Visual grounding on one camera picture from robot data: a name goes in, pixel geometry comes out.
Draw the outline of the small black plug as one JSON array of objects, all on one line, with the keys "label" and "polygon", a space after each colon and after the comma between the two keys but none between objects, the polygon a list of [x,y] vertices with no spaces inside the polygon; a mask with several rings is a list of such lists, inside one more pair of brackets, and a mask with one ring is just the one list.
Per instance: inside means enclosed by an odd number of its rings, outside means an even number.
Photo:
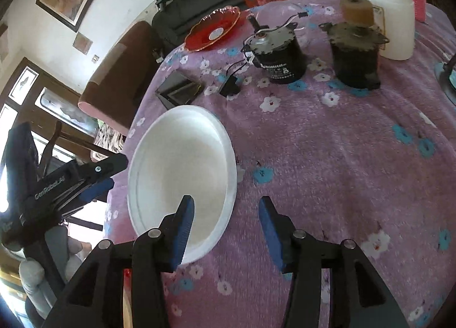
[{"label": "small black plug", "polygon": [[235,96],[240,92],[240,86],[237,84],[238,78],[235,75],[230,75],[219,88],[219,94],[224,98]]}]

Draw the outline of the purple floral tablecloth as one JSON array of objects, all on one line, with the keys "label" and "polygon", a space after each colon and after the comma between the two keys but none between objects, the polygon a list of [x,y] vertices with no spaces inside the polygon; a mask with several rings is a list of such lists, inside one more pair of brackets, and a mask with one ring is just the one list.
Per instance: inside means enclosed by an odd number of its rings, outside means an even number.
[{"label": "purple floral tablecloth", "polygon": [[[289,0],[256,7],[264,25],[292,14],[309,59],[288,85],[243,63],[243,25],[205,51],[173,50],[154,75],[127,134],[131,156],[164,112],[154,92],[173,71],[205,86],[196,100],[220,120],[236,155],[237,201],[206,257],[163,278],[172,327],[279,327],[290,279],[268,255],[257,206],[264,195],[317,239],[355,240],[411,327],[429,327],[455,284],[455,106],[435,66],[455,53],[455,29],[439,8],[417,22],[414,53],[380,60],[381,86],[350,89],[335,77],[319,25],[342,17],[340,0]],[[235,75],[240,92],[219,88]]]}]

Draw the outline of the black electric motor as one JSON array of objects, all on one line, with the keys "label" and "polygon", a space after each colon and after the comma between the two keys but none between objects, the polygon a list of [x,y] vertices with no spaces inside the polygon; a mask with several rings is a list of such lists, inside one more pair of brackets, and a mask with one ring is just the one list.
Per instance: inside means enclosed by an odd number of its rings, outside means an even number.
[{"label": "black electric motor", "polygon": [[291,84],[306,72],[306,57],[295,33],[295,19],[307,16],[306,12],[298,12],[275,28],[260,25],[252,14],[247,16],[254,33],[244,40],[243,54],[257,68],[265,70],[272,83]]}]

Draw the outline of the white plastic jar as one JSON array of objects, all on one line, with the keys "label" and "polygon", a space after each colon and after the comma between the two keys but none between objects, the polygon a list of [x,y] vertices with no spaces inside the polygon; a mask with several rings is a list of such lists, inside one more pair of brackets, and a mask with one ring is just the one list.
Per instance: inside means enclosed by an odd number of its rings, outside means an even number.
[{"label": "white plastic jar", "polygon": [[368,0],[374,9],[374,21],[389,39],[380,54],[388,59],[405,61],[414,53],[414,0]]}]

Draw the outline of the black motor with cork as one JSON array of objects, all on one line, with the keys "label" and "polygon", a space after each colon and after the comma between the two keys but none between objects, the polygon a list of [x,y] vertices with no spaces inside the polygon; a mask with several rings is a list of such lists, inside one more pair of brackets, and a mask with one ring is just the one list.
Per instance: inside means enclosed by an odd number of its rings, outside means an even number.
[{"label": "black motor with cork", "polygon": [[370,1],[340,0],[340,8],[341,22],[319,25],[329,39],[335,76],[350,88],[378,89],[380,48],[390,40],[375,24]]}]

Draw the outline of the small red plate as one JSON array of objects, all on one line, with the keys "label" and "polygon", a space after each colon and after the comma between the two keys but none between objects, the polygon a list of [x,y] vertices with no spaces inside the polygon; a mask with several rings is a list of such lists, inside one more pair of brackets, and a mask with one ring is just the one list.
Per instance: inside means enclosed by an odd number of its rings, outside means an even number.
[{"label": "small red plate", "polygon": [[189,52],[207,49],[226,37],[241,17],[238,7],[226,6],[207,14],[187,34],[184,46]]}]

